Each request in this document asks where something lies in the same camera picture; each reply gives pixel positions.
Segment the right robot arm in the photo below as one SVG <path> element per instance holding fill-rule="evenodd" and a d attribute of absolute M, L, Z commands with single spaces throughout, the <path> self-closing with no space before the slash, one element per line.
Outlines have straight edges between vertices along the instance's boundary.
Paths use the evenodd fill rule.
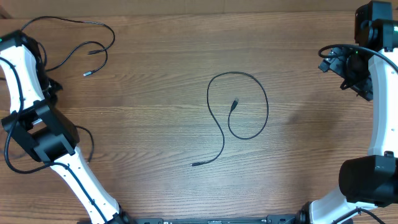
<path fill-rule="evenodd" d="M 352 223 L 372 210 L 397 203 L 397 21 L 392 4 L 370 1 L 355 12 L 351 44 L 327 45 L 318 51 L 319 69 L 343 78 L 373 102 L 373 130 L 366 156 L 345 161 L 338 186 L 321 199 L 306 203 L 292 223 Z"/>

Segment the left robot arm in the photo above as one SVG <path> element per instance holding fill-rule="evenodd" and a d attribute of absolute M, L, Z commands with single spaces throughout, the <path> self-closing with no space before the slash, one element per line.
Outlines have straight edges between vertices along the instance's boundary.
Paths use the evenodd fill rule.
<path fill-rule="evenodd" d="M 90 223 L 133 223 L 116 199 L 100 184 L 78 144 L 80 126 L 73 124 L 55 104 L 62 86 L 45 71 L 39 43 L 20 30 L 1 37 L 1 69 L 10 94 L 10 114 L 1 120 L 7 133 L 4 158 L 11 164 L 9 144 L 15 141 L 42 166 L 56 172 L 71 188 L 89 214 Z"/>

